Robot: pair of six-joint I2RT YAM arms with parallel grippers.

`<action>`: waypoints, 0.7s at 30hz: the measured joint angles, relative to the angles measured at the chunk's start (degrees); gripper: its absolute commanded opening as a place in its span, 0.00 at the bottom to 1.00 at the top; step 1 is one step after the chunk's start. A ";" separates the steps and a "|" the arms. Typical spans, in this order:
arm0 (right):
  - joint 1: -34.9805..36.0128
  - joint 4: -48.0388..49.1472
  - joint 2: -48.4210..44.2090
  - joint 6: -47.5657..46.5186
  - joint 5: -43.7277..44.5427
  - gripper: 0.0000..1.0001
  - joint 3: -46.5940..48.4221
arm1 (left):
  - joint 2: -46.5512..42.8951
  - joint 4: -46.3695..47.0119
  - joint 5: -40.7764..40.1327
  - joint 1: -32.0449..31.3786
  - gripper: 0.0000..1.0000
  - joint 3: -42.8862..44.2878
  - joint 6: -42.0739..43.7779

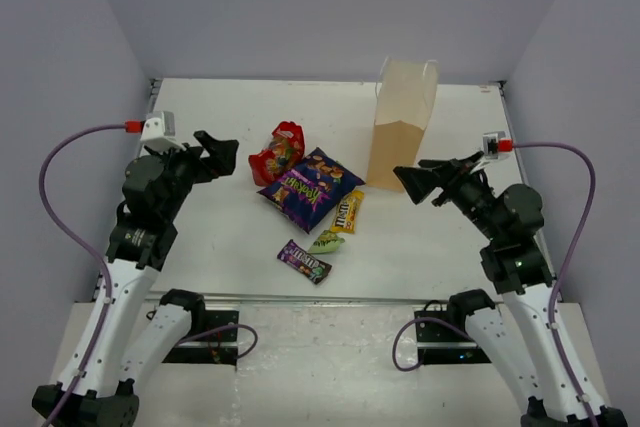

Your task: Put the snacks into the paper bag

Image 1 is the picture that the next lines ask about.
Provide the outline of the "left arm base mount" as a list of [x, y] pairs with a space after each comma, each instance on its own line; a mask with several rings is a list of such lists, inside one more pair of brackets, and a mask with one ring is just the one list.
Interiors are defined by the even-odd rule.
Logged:
[[238, 307], [206, 306], [196, 329], [170, 350], [163, 363], [236, 367], [258, 344], [257, 332], [241, 320]]

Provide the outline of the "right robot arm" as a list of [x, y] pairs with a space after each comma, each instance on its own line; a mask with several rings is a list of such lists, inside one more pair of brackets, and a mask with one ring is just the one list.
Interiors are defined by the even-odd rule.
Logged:
[[521, 425], [626, 425], [624, 413], [607, 404], [587, 375], [553, 298], [554, 278], [535, 240], [544, 224], [541, 196], [524, 184], [495, 194], [482, 157], [394, 169], [414, 203], [438, 190], [434, 206], [455, 205], [488, 239], [481, 266], [519, 332], [509, 333], [498, 305], [481, 289], [449, 298], [444, 327], [488, 357], [522, 411]]

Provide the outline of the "red fruit snack bag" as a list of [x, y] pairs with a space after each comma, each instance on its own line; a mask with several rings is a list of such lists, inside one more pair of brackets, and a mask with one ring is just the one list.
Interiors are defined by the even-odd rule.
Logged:
[[292, 121], [282, 121], [272, 131], [272, 138], [262, 151], [248, 156], [254, 183], [266, 187], [298, 164], [304, 157], [303, 129]]

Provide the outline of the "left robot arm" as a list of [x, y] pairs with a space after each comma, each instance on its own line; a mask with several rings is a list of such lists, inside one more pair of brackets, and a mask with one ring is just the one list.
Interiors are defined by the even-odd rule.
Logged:
[[202, 295], [173, 289], [153, 320], [130, 338], [148, 292], [177, 237], [174, 225], [194, 185], [231, 175], [239, 143], [195, 132], [195, 144], [162, 134], [125, 169], [123, 200], [105, 253], [95, 249], [102, 284], [85, 330], [55, 383], [32, 398], [47, 426], [131, 426], [153, 372], [183, 339], [208, 326]]

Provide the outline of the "blue purple snack bag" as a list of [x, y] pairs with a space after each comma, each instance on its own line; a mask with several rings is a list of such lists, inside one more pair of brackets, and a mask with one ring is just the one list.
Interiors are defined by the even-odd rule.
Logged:
[[257, 192], [305, 233], [365, 181], [316, 147], [273, 184]]

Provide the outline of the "green snack packet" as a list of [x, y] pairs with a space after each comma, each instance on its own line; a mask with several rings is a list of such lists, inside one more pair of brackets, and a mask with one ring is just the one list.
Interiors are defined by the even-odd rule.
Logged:
[[307, 252], [313, 255], [330, 254], [336, 252], [345, 239], [330, 230], [323, 231], [309, 247]]

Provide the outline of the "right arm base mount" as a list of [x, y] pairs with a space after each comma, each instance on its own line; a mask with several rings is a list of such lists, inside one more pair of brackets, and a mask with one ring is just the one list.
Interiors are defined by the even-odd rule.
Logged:
[[[417, 360], [413, 365], [402, 365], [398, 359], [398, 347], [408, 330], [416, 334]], [[429, 300], [414, 311], [414, 319], [405, 323], [396, 333], [391, 359], [400, 372], [412, 372], [422, 366], [490, 364], [485, 352], [448, 318], [445, 303]]]

